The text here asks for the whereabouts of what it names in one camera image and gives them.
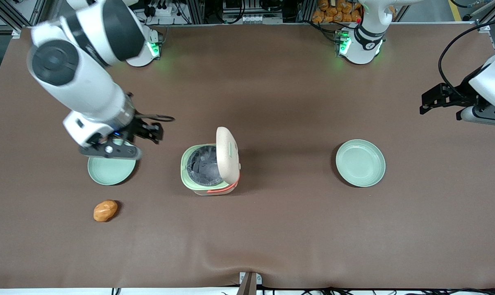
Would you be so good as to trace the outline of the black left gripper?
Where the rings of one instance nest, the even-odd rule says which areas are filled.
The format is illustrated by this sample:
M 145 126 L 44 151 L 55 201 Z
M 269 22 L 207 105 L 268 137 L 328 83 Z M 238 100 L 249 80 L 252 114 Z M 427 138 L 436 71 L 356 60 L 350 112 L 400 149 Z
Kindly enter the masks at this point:
M 440 83 L 433 88 L 424 92 L 421 96 L 422 106 L 419 108 L 419 114 L 424 115 L 431 109 L 448 108 L 452 106 L 469 107 L 478 103 L 479 94 L 469 84 L 481 69 L 475 69 L 469 73 L 458 86 L 451 87 L 446 83 Z

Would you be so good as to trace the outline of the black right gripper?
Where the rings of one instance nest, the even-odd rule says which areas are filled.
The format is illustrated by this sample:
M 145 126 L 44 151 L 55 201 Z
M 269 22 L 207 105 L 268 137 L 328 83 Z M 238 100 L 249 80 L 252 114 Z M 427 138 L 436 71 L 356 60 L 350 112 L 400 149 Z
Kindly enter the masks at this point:
M 161 123 L 145 123 L 141 118 L 133 118 L 130 124 L 124 128 L 124 140 L 134 142 L 134 138 L 148 139 L 159 144 L 163 140 L 163 127 Z

